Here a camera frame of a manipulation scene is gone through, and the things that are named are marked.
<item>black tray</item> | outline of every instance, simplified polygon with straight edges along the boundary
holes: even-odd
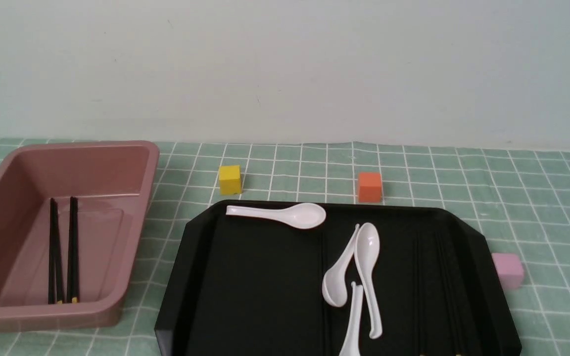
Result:
[[[423,245],[428,356],[450,356],[452,347],[436,247],[428,243],[435,238],[445,241],[467,354],[520,354],[520,339],[486,241],[450,212],[320,204],[327,220],[311,230],[226,216],[227,205],[285,208],[293,204],[220,201],[186,225],[155,325],[163,356],[336,356],[344,341],[350,301],[342,308],[329,306],[323,300],[321,282],[355,224],[366,222],[380,232],[373,278],[383,334],[369,339],[364,302],[363,356],[418,354],[413,336],[415,237]],[[353,262],[346,273],[347,286],[351,281],[359,281]]]

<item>green checkered tablecloth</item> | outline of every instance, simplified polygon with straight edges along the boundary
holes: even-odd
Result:
[[[0,139],[0,162],[37,139]],[[240,165],[235,199],[355,203],[358,172],[384,180],[385,205],[445,208],[482,231],[492,252],[521,257],[507,292],[523,355],[570,356],[570,152],[341,144],[158,142],[150,210],[120,324],[0,334],[0,355],[156,356],[153,333],[184,226],[216,201],[217,169]]]

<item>yellow block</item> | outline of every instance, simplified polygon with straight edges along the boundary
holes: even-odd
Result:
[[[241,194],[241,167],[239,165],[219,167],[219,192],[221,195]]]

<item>orange block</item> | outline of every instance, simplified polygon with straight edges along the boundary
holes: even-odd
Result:
[[[378,172],[360,172],[358,175],[358,201],[379,203],[382,201],[382,175]]]

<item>pink plastic tray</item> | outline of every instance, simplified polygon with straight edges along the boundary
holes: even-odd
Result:
[[[0,332],[118,322],[159,154],[146,141],[90,142],[26,146],[3,160]],[[66,270],[70,196],[79,198],[81,302],[48,305],[49,199]]]

